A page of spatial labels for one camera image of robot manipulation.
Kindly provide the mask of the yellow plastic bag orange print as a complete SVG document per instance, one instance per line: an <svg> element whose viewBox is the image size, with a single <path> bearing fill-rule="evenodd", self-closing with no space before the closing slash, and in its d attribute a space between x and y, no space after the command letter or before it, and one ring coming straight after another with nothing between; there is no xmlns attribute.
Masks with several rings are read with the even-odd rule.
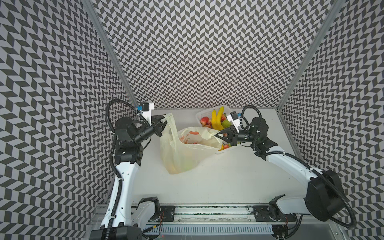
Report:
<svg viewBox="0 0 384 240"><path fill-rule="evenodd" d="M165 115L168 124L160 137L161 158L170 175L190 171L210 158L222 146L215 134L219 131L206 127L177 130L173 114Z"/></svg>

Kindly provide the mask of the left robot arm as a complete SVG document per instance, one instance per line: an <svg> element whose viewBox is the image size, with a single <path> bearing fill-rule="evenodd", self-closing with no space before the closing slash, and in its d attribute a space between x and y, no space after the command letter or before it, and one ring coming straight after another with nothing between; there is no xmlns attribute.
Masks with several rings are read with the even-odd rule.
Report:
<svg viewBox="0 0 384 240"><path fill-rule="evenodd" d="M121 103L134 110L137 120L121 117L115 123L110 116L113 104ZM162 136L167 125L164 116L153 116L154 103L134 107L124 100L112 100L106 106L106 120L113 135L109 165L115 174L110 203L98 230L90 233L91 240L148 239L147 232L158 228L165 217L157 197L143 198L132 206L134 181L142 164L143 142L152 136Z"/></svg>

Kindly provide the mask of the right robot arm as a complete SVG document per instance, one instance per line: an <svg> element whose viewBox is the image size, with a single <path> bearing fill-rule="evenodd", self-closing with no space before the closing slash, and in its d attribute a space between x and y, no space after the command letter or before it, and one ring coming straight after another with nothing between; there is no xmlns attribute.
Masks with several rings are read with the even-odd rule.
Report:
<svg viewBox="0 0 384 240"><path fill-rule="evenodd" d="M306 190L303 196L276 196L267 208L272 221L281 221L286 215L311 215L315 219L328 220L353 229L357 226L356 215L348 203L340 177L332 170L320 170L299 157L287 153L268 137L269 126L260 110L245 106L240 113L231 112L223 119L224 108L213 113L212 124L219 132L217 138L235 147L249 143L253 153L274 164L296 179Z"/></svg>

